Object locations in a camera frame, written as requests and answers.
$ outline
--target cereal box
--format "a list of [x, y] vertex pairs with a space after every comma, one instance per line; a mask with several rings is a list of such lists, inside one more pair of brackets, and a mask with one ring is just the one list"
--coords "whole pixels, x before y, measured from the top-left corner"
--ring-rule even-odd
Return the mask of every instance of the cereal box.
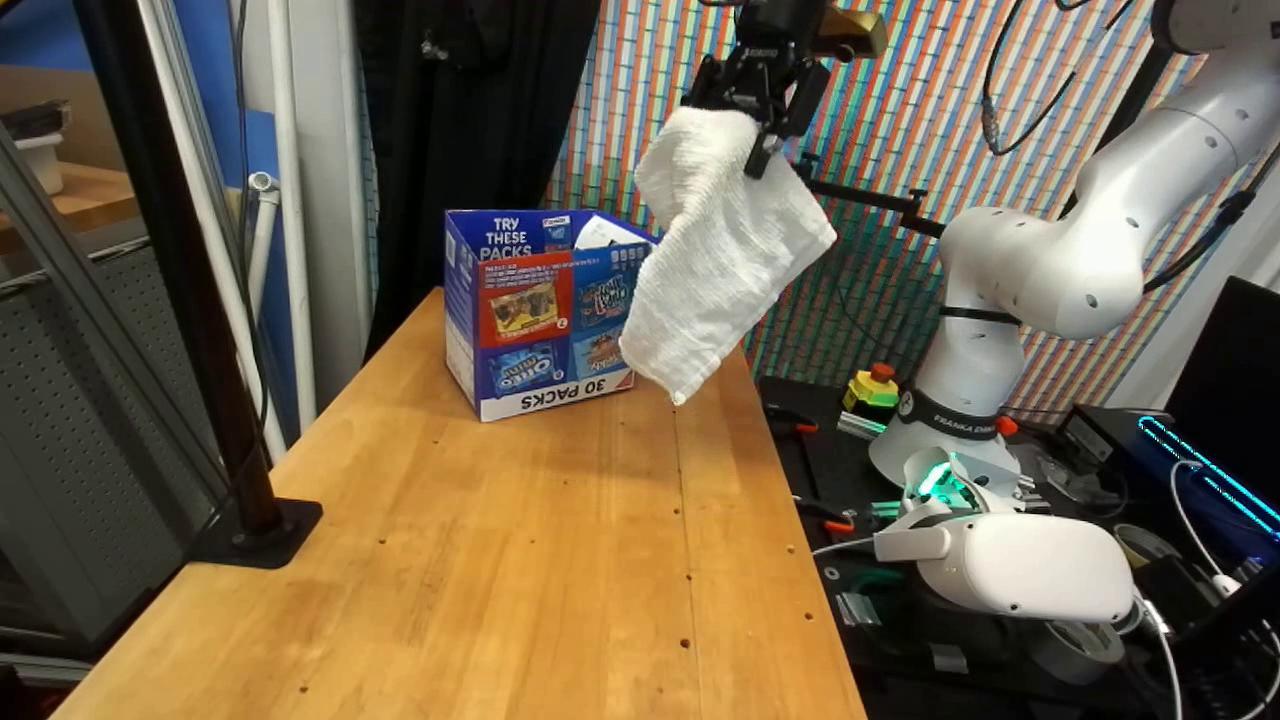
[[442, 214], [449, 371], [481, 421], [630, 388], [616, 347], [650, 240], [597, 214]]

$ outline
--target striped backdrop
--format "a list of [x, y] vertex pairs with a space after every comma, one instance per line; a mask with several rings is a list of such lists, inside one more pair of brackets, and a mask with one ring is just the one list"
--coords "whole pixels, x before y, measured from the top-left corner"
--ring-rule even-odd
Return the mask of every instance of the striped backdrop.
[[[1128, 15], [1105, 31], [1118, 6], [1091, 0], [1065, 15], [1050, 0], [1024, 0], [990, 82], [1005, 138], [1012, 142], [1071, 69], [1074, 83], [1012, 155], [981, 146], [981, 75], [1012, 0], [853, 6], [885, 13], [890, 42], [878, 59], [835, 69], [802, 142], [821, 155], [821, 177], [877, 194], [923, 189], [930, 220], [971, 206], [1059, 217], [1147, 53], [1151, 0], [1130, 0]], [[722, 57], [727, 42], [732, 13], [706, 13], [695, 0], [603, 0], [548, 206], [603, 209], [642, 226], [630, 170], [695, 59]], [[1176, 59], [1151, 105], [1193, 71], [1193, 59]], [[1196, 240], [1217, 202], [1206, 195], [1151, 250], [1151, 270]], [[910, 375], [936, 329], [945, 286], [936, 244], [895, 230], [888, 214], [853, 206], [829, 206], [829, 214], [839, 244], [747, 338], [755, 371], [839, 385], [867, 361], [890, 361]], [[1028, 375], [1012, 407], [1024, 421], [1055, 421], [1071, 406], [1101, 406], [1176, 294], [1147, 296], [1118, 332], [1091, 345], [1028, 332]]]

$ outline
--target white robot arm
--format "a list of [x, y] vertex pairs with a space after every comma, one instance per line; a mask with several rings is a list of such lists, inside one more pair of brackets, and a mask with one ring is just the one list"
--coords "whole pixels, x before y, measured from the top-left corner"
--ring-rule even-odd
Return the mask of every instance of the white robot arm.
[[1082, 170], [1071, 217], [969, 209], [939, 237], [945, 321], [905, 412], [873, 446], [890, 486], [909, 487], [910, 457], [945, 448], [1014, 494], [995, 418], [1024, 375], [1024, 329], [1071, 339], [1118, 329], [1145, 296], [1147, 244], [1277, 146], [1280, 0], [1160, 0], [1151, 31], [1211, 59]]

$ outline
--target cardboard box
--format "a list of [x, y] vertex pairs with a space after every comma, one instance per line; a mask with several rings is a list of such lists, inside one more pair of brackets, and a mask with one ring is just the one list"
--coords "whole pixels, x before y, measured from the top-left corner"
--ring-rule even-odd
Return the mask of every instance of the cardboard box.
[[597, 214], [442, 214], [442, 351], [476, 418], [630, 388], [616, 339], [649, 250]]

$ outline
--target white towel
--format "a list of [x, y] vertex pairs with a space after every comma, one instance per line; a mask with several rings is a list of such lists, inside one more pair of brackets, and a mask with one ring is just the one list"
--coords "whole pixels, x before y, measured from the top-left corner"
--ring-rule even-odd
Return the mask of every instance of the white towel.
[[742, 177], [755, 122], [680, 108], [649, 146], [636, 189], [663, 244], [642, 261], [624, 361], [683, 406], [821, 261], [835, 230], [784, 155], [761, 180]]

